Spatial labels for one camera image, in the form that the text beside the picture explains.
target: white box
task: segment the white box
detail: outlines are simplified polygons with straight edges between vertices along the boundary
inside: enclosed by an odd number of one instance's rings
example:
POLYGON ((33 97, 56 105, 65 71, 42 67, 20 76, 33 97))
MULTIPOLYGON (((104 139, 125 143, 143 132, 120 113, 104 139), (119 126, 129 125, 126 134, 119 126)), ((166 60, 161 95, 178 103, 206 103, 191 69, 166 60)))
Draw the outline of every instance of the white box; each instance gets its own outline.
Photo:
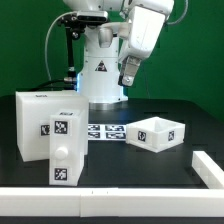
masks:
POLYGON ((183 143, 185 124, 153 117, 127 124, 126 143, 160 152, 183 143))
POLYGON ((23 161, 49 159, 50 115, 61 108, 84 110, 83 125, 88 126, 88 99, 73 90, 16 93, 17 144, 23 161))
POLYGON ((50 118, 49 184, 77 186, 88 138, 85 110, 59 111, 50 118))

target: white border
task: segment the white border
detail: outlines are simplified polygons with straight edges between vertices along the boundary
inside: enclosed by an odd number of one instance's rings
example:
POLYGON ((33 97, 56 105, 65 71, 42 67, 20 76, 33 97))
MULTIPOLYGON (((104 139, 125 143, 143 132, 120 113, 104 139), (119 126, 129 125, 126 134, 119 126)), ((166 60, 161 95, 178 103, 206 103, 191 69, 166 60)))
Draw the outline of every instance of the white border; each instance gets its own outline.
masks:
POLYGON ((223 189, 0 188, 0 216, 224 217, 223 208, 223 189))

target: black table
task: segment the black table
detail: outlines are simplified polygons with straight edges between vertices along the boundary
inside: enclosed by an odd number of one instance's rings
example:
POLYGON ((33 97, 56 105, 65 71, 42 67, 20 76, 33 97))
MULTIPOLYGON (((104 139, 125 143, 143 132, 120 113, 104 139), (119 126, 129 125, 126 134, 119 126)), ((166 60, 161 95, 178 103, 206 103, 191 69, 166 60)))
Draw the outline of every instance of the black table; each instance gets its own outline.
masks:
MULTIPOLYGON (((49 161, 22 161, 16 143, 15 97, 0 98, 0 187, 52 187, 49 161)), ((125 142, 89 142, 78 187, 207 188, 191 167, 193 151, 206 151, 224 169, 224 124, 183 100, 130 99, 120 109, 90 111, 91 124, 127 124, 146 118, 186 124, 184 143, 153 153, 125 142)), ((222 223, 220 218, 0 217, 0 223, 222 223)))

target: white robot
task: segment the white robot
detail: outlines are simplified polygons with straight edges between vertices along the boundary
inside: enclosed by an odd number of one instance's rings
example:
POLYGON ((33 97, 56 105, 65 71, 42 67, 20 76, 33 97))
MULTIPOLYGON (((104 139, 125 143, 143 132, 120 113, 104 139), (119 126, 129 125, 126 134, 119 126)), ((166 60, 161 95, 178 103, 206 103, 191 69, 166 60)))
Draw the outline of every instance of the white robot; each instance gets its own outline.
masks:
POLYGON ((74 10, 74 20, 87 21, 77 91, 89 99, 90 108, 110 109, 126 101, 123 86, 132 86, 141 61, 152 53, 174 0, 63 1, 74 10), (119 11, 124 22, 110 23, 108 11, 119 11))

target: foam block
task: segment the foam block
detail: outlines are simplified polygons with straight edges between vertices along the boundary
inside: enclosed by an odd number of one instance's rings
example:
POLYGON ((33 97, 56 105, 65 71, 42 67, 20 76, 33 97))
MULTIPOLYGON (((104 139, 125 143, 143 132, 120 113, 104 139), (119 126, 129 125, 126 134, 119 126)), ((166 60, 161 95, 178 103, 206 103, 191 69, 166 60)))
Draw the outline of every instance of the foam block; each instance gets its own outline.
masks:
POLYGON ((88 141, 85 110, 59 111, 50 119, 50 185, 77 186, 88 141))
POLYGON ((61 108, 84 110, 87 127, 88 99, 73 90, 16 93, 17 144, 24 161, 49 159, 50 115, 61 108))
POLYGON ((209 189, 224 189, 224 172, 206 152, 193 152, 192 167, 209 189))

